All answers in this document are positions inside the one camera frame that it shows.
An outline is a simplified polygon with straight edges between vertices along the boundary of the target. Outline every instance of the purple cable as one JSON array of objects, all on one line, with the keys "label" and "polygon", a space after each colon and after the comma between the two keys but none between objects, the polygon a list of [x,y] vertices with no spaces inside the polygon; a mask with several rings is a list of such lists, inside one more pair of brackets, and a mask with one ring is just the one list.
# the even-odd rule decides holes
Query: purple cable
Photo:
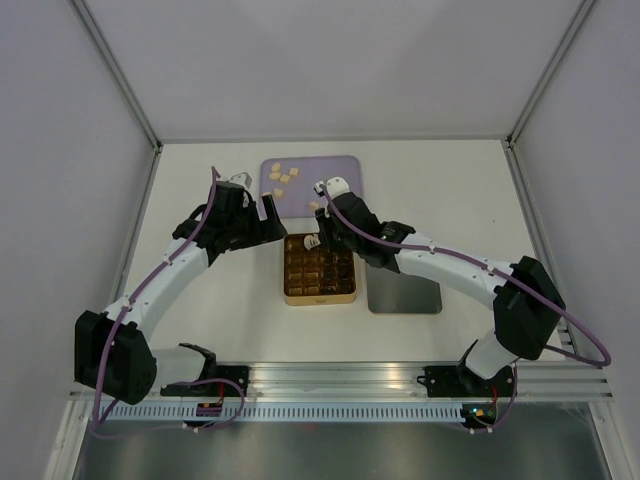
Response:
[{"label": "purple cable", "polygon": [[[178,383],[173,383],[172,385],[179,385],[183,387],[193,387],[196,385],[204,385],[207,383],[225,383],[233,387],[238,392],[238,395],[240,395],[240,406],[236,410],[236,413],[234,413],[228,420],[225,420],[222,423],[216,423],[214,425],[205,426],[201,428],[202,430],[207,430],[207,431],[220,430],[231,425],[236,420],[236,418],[238,418],[242,414],[242,411],[244,410],[245,395],[244,395],[244,392],[242,391],[242,388],[240,388],[240,386],[237,383],[232,382],[231,380],[227,380],[226,378],[208,378],[206,380],[196,380],[195,382],[178,382]],[[106,419],[106,415],[108,415],[107,410],[105,410],[103,414],[103,417],[105,419]],[[156,425],[155,427],[146,428],[144,430],[136,430],[136,431],[127,432],[127,433],[119,433],[116,435],[105,435],[105,434],[99,433],[94,425],[89,425],[89,432],[91,432],[91,435],[93,435],[94,437],[100,440],[122,440],[125,438],[130,438],[136,435],[140,435],[141,433],[154,432],[158,430],[178,430],[178,429],[182,430],[184,429],[182,425],[183,425],[182,423]]]},{"label": "purple cable", "polygon": [[[475,259],[473,257],[470,257],[469,255],[465,255],[464,253],[457,252],[455,250],[450,250],[448,248],[435,247],[433,249],[434,253],[432,253],[431,249],[426,245],[405,245],[405,244],[402,244],[402,243],[388,242],[386,240],[381,240],[379,238],[376,238],[373,235],[369,235],[364,230],[361,230],[358,227],[356,227],[355,225],[353,225],[351,222],[349,222],[349,220],[347,220],[344,217],[344,215],[342,215],[342,212],[340,212],[340,210],[336,207],[335,203],[333,203],[333,199],[329,196],[329,192],[327,191],[327,187],[325,185],[322,185],[322,191],[324,192],[324,196],[327,198],[327,202],[329,203],[329,206],[331,207],[331,211],[335,214],[335,216],[338,217],[338,219],[347,228],[349,228],[351,231],[357,233],[362,238],[365,238],[366,240],[369,240],[369,241],[371,241],[373,243],[377,243],[379,245],[383,245],[385,247],[390,247],[390,248],[401,248],[401,249],[405,249],[405,250],[421,250],[421,251],[429,252],[430,254],[442,253],[444,255],[449,255],[450,257],[459,258],[460,260],[464,260],[466,262],[469,262],[469,263],[481,268],[482,270],[488,270],[488,268],[489,268],[489,265],[487,265],[484,262],[481,262],[480,260],[477,260],[477,259]],[[592,365],[594,367],[607,367],[607,366],[611,365],[611,355],[609,354],[609,351],[604,346],[604,344],[600,341],[600,339],[598,337],[596,337],[596,335],[591,330],[589,330],[589,328],[584,323],[582,323],[580,320],[578,320],[576,317],[574,317],[572,314],[570,314],[569,312],[567,312],[563,308],[560,308],[558,305],[556,305],[555,303],[553,303],[549,299],[547,299],[547,298],[543,297],[542,295],[540,295],[538,292],[536,292],[529,285],[526,285],[526,284],[522,283],[520,280],[512,277],[511,275],[509,275],[509,274],[507,274],[507,273],[505,273],[505,272],[503,272],[501,270],[498,270],[497,268],[493,269],[493,273],[495,275],[501,277],[501,278],[504,278],[505,280],[507,280],[508,282],[512,283],[513,285],[515,285],[516,287],[518,287],[519,289],[521,289],[525,293],[531,295],[537,301],[542,303],[545,307],[550,308],[551,310],[553,310],[558,315],[566,318],[569,321],[569,323],[571,323],[578,330],[580,330],[589,339],[589,341],[591,341],[591,343],[593,343],[596,346],[596,348],[602,354],[603,360],[592,360],[590,358],[582,357],[580,355],[576,355],[574,353],[567,352],[566,350],[562,350],[560,348],[553,347],[551,345],[546,345],[545,346],[545,348],[547,350],[551,350],[552,352],[560,353],[560,354],[564,355],[565,357],[569,357],[569,358],[572,358],[574,360],[578,360],[579,362],[583,362],[583,363],[586,363],[587,365]]]},{"label": "purple cable", "polygon": [[[211,183],[211,189],[209,190],[209,201],[207,202],[207,206],[202,214],[202,217],[200,218],[200,222],[198,222],[198,225],[196,226],[196,228],[193,230],[191,235],[189,235],[189,238],[187,238],[187,240],[185,240],[185,242],[182,245],[180,245],[180,247],[178,247],[178,249],[169,256],[169,261],[173,261],[178,255],[180,255],[189,246],[191,241],[196,237],[196,235],[198,235],[198,233],[200,233],[200,230],[202,230],[202,227],[204,226],[204,223],[207,217],[209,216],[209,212],[211,212],[211,208],[213,207],[213,199],[216,195],[216,181],[218,178],[218,173],[216,172],[215,167],[211,167],[211,175],[213,177],[213,180]],[[147,276],[147,278],[145,278],[140,283],[140,285],[138,285],[138,287],[133,291],[133,293],[129,297],[130,305],[133,305],[136,302],[137,298],[144,291],[144,289],[149,286],[149,284],[160,274],[160,272],[162,272],[162,270],[165,269],[166,266],[167,266],[167,263],[162,262],[160,265],[158,265],[156,268],[153,269],[153,271]],[[101,423],[100,422],[100,400],[102,399],[102,387],[104,386],[104,376],[107,370],[109,350],[111,349],[111,344],[113,343],[113,339],[116,336],[118,327],[120,327],[120,325],[122,324],[122,321],[127,316],[127,313],[129,313],[129,309],[127,307],[122,307],[122,309],[120,310],[120,313],[118,314],[118,317],[116,318],[116,321],[111,327],[111,331],[109,331],[107,340],[104,342],[104,348],[102,349],[102,356],[100,357],[100,366],[98,367],[98,378],[96,380],[96,392],[93,398],[92,422],[94,427],[97,427]],[[112,405],[110,405],[109,407],[113,409],[116,403],[117,403],[117,400],[114,400],[114,402],[112,402]]]}]

